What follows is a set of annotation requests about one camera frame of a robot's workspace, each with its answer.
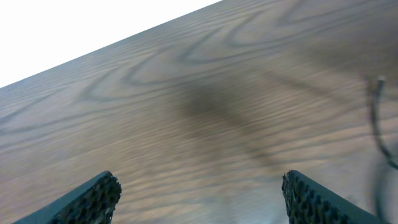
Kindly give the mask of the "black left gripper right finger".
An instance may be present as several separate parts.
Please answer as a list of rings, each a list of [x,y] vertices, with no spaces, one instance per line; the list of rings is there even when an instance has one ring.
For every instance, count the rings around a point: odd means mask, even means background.
[[[385,224],[297,170],[282,176],[289,224]]]

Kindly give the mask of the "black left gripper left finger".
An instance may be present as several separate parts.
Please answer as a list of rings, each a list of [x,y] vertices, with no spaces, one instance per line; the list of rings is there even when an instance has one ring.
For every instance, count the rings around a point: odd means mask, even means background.
[[[111,224],[122,188],[104,171],[14,224]]]

